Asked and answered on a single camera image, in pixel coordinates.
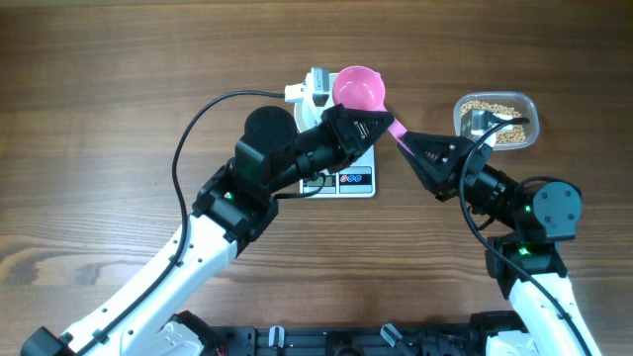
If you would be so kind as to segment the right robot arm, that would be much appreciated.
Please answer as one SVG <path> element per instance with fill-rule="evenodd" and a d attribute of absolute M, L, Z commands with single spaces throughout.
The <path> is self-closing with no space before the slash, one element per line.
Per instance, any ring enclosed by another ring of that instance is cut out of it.
<path fill-rule="evenodd" d="M 599 348 L 574 297 L 560 245 L 577 236 L 583 193 L 558 178 L 517 182 L 488 160 L 483 141 L 404 132 L 399 148 L 441 202 L 456 198 L 485 247 L 489 275 L 510 301 L 541 355 L 596 355 Z"/>

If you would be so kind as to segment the pink plastic scoop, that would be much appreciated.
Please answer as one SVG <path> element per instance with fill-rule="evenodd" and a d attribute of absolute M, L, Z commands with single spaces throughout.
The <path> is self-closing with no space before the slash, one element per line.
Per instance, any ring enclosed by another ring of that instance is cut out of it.
<path fill-rule="evenodd" d="M 332 88 L 333 103 L 346 109 L 387 112 L 386 87 L 380 72 L 354 65 L 338 72 Z"/>

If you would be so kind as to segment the white bowl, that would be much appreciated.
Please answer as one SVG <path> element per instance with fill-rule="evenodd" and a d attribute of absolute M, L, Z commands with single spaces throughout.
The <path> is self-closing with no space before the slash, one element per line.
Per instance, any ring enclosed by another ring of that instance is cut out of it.
<path fill-rule="evenodd" d="M 337 72 L 328 74 L 329 91 L 326 94 L 326 101 L 319 106 L 315 103 L 314 93 L 310 88 L 313 75 L 307 74 L 307 83 L 303 85 L 301 101 L 294 104 L 294 118 L 300 133 L 318 126 L 321 123 L 322 112 L 334 106 L 333 82 L 337 76 Z"/>

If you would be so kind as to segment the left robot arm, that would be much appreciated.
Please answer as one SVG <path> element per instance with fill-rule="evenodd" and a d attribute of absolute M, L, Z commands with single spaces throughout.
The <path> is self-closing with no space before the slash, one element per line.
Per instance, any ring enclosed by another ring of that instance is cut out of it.
<path fill-rule="evenodd" d="M 208 279 L 255 241 L 279 211 L 282 189 L 360 158 L 394 122 L 388 112 L 325 110 L 299 132 L 286 110 L 265 106 L 246 119 L 234 156 L 201 188 L 172 240 L 112 298 L 56 336 L 40 327 L 24 355 L 201 353 L 196 334 L 171 317 Z"/>

